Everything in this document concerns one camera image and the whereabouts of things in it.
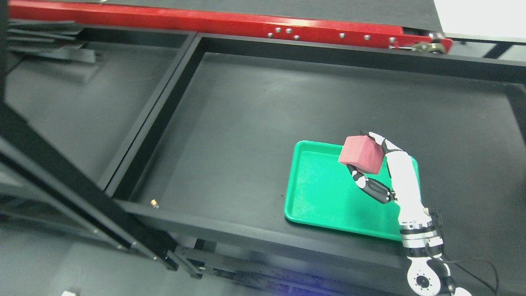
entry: red cube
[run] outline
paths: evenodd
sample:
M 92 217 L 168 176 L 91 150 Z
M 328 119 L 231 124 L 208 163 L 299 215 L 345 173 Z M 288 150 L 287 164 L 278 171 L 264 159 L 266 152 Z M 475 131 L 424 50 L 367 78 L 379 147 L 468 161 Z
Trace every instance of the red cube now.
M 345 139 L 338 162 L 354 165 L 360 172 L 378 174 L 383 162 L 382 147 L 368 136 L 349 136 Z

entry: black cable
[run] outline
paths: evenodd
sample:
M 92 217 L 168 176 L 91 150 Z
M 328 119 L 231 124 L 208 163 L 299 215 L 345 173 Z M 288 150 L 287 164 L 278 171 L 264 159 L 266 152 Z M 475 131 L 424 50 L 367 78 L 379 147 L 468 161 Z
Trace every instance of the black cable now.
M 438 262 L 441 262 L 441 263 L 448 263 L 448 264 L 455 264 L 456 266 L 460 267 L 463 271 L 465 271 L 467 274 L 471 275 L 472 277 L 474 277 L 476 280 L 478 280 L 479 282 L 481 282 L 482 284 L 484 284 L 486 287 L 488 287 L 494 294 L 495 296 L 498 295 L 499 293 L 499 284 L 500 284 L 500 281 L 499 281 L 499 273 L 497 272 L 497 269 L 495 268 L 495 265 L 493 265 L 493 263 L 491 263 L 489 260 L 487 259 L 484 259 L 484 258 L 481 258 L 481 257 L 472 257 L 472 258 L 466 258 L 466 259 L 462 259 L 462 260 L 443 260 L 443 259 L 437 259 L 435 257 L 433 257 L 433 255 L 431 255 L 431 253 L 429 252 L 429 245 L 426 244 L 426 253 L 428 255 L 428 257 L 430 257 L 432 260 L 435 260 L 435 261 L 438 261 Z M 484 281 L 483 279 L 475 276 L 474 274 L 472 274 L 471 272 L 467 271 L 465 268 L 459 266 L 458 264 L 459 263 L 462 263 L 462 262 L 467 262 L 467 261 L 474 261 L 474 260 L 480 260 L 480 261 L 484 261 L 486 262 L 487 264 L 489 264 L 489 266 L 491 266 L 491 268 L 493 269 L 493 273 L 495 275 L 495 288 L 493 288 L 490 284 L 488 284 L 486 281 Z

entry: black table surface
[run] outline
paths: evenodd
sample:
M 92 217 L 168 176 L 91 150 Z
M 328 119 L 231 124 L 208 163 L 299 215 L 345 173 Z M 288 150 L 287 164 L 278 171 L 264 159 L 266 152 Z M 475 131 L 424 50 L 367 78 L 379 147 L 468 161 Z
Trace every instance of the black table surface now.
M 524 89 L 208 53 L 134 198 L 144 205 L 156 199 L 164 215 L 219 221 L 210 228 L 241 225 L 246 233 L 287 236 L 300 248 L 403 270 L 399 242 L 295 224 L 283 214 L 298 141 L 342 144 L 370 130 L 419 161 L 423 203 L 442 213 L 449 255 L 488 258 L 505 289 L 523 293 L 526 238 L 517 225 L 526 223 L 526 147 L 510 95 L 524 97 Z M 470 266 L 491 281 L 489 268 Z

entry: white robotic arm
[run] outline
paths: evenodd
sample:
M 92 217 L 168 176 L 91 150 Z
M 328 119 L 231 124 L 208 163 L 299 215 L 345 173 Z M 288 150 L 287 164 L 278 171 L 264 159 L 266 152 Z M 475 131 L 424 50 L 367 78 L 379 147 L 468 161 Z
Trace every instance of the white robotic arm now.
M 398 223 L 402 244 L 407 258 L 411 260 L 407 272 L 409 286 L 420 296 L 470 296 L 467 290 L 456 287 L 448 265 L 441 262 L 442 237 L 433 225 L 429 210 L 420 201 L 420 188 L 411 157 L 383 136 L 372 132 L 362 134 L 382 147 L 387 158 L 392 190 L 366 177 L 356 167 L 350 164 L 347 167 L 356 185 L 368 195 L 381 203 L 394 201 L 400 206 Z

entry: plastic tray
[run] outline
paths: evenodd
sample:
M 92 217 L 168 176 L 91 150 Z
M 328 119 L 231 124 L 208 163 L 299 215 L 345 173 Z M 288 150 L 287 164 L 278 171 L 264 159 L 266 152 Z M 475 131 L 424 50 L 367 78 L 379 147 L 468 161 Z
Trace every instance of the plastic tray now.
M 285 217 L 293 222 L 401 241 L 398 213 L 361 191 L 338 162 L 342 146 L 300 141 L 294 149 L 285 199 Z M 418 163 L 413 158 L 418 177 Z M 391 187 L 386 160 L 373 177 Z

